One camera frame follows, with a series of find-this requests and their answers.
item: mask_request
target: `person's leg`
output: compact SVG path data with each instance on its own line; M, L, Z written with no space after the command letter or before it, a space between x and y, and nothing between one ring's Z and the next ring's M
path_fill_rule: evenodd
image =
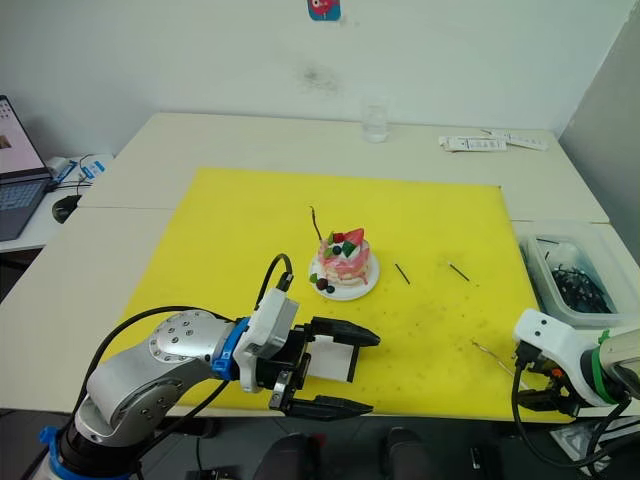
M422 440L406 428L392 428L384 441L382 469L390 480L441 480Z
M253 480L312 480L316 478L319 446L315 439L295 433L271 445Z

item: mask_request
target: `sticker on wall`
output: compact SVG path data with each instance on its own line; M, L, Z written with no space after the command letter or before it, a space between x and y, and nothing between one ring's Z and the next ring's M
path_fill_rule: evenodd
M309 15L321 22L340 20L340 0L307 0Z

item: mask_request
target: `black stick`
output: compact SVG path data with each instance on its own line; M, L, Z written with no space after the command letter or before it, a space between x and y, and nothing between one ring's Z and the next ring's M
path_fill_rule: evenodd
M555 240L547 240L546 238L536 237L536 240L538 240L539 242L547 242L547 243L553 243L554 245L560 245L560 242L556 242Z
M320 235L320 230L318 230L318 224L316 223L316 211L313 209L313 207L309 207L309 208L311 208L311 220L313 220L313 228L316 229L316 233L318 234L318 240L322 242L322 235Z
M409 279L407 278L407 276L404 274L404 272L402 271L402 269L400 268L400 265L398 265L397 263L394 264L396 266L396 268L398 269L398 271L400 272L400 275L402 275L405 279L405 281L407 282L408 285L411 285L411 282L409 281Z
M467 277L464 273L462 273L460 270L458 270L458 267L456 267L453 263L449 262L449 266L451 268L453 268L456 272L458 272L458 274L460 274L460 276L462 278L464 278L467 282L471 281L471 280L469 280L469 277Z

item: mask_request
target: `pink frosting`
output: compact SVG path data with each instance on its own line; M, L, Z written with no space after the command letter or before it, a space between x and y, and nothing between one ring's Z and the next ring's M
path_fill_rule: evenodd
M318 250L318 261L324 267L325 271L335 272L338 278L356 278L360 277L364 283L367 283L365 267L369 261L369 243L363 240L357 255L351 255L348 258L342 255L331 255L324 258L324 251L328 248L328 243L323 240Z

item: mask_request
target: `white wall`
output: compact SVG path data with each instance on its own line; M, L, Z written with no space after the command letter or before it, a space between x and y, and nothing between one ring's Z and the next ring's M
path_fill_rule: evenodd
M560 143L640 263L640 6Z
M153 112L560 133L634 0L0 0L0 91L43 154L117 153Z

